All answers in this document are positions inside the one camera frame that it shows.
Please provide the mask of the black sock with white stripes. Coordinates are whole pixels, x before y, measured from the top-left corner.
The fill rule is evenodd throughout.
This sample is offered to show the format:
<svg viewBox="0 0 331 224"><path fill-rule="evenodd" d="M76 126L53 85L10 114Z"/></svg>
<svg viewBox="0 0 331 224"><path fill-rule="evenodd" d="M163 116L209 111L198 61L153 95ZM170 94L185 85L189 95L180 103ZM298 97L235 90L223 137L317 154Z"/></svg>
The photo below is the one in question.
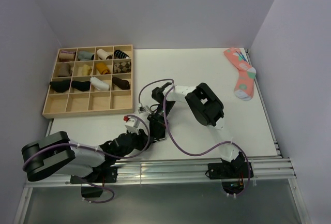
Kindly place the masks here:
<svg viewBox="0 0 331 224"><path fill-rule="evenodd" d="M156 142L166 139L166 129L165 128L154 129L153 137Z"/></svg>

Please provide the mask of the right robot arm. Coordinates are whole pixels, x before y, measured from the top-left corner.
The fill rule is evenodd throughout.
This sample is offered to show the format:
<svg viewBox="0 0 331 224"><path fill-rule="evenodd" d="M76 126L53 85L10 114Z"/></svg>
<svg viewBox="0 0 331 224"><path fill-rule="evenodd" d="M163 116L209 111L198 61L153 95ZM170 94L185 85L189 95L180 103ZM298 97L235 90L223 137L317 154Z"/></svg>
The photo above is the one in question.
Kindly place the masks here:
<svg viewBox="0 0 331 224"><path fill-rule="evenodd" d="M190 153L184 150L172 136L168 114L177 102L186 103L194 118L202 126L216 127L218 121L224 121L224 105L206 83L200 83L198 86L180 86L175 85L174 82L167 82L152 90L152 99L158 103L158 107L156 111L149 114L147 119L149 130L156 141L164 140L168 135L176 148L190 157L201 157L221 148L219 175L224 178L241 176L251 178L253 176L246 153L232 141L225 125L222 125L220 129L225 134L224 141L200 153Z"/></svg>

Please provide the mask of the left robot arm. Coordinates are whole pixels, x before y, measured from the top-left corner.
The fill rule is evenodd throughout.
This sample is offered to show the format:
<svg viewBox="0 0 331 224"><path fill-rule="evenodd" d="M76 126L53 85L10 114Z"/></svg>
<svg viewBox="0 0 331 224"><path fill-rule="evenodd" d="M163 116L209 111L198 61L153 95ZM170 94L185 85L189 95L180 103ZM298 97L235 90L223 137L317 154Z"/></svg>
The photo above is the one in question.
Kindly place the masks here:
<svg viewBox="0 0 331 224"><path fill-rule="evenodd" d="M118 160L139 156L153 144L154 137L143 129L120 134L102 145L88 146L73 141L59 131L21 149L23 171L30 182L53 174L77 176L95 182L105 176Z"/></svg>

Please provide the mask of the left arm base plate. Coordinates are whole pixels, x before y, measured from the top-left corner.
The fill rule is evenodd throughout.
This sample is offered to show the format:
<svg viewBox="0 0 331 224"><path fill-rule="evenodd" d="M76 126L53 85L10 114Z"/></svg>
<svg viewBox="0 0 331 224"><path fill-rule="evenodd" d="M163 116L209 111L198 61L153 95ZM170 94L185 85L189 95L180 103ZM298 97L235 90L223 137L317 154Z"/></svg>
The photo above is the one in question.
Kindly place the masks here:
<svg viewBox="0 0 331 224"><path fill-rule="evenodd" d="M116 183L117 181L117 175L118 175L118 169L119 167L111 166L107 169L105 169L101 174L91 181L91 183ZM70 177L70 184L81 184L82 182L78 179L77 176L71 176Z"/></svg>

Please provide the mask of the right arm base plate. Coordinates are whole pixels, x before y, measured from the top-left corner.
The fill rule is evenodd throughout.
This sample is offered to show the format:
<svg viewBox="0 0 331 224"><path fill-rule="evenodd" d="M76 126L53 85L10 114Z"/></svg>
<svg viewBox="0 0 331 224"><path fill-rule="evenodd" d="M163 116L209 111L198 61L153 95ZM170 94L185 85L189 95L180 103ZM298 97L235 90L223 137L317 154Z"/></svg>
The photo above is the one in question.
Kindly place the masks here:
<svg viewBox="0 0 331 224"><path fill-rule="evenodd" d="M247 164L246 162L242 163L236 167L233 163L229 162L216 162L209 163L207 165L207 171L205 175L210 180L223 180L223 179L239 179L239 178L248 178L254 177L253 169L251 163Z"/></svg>

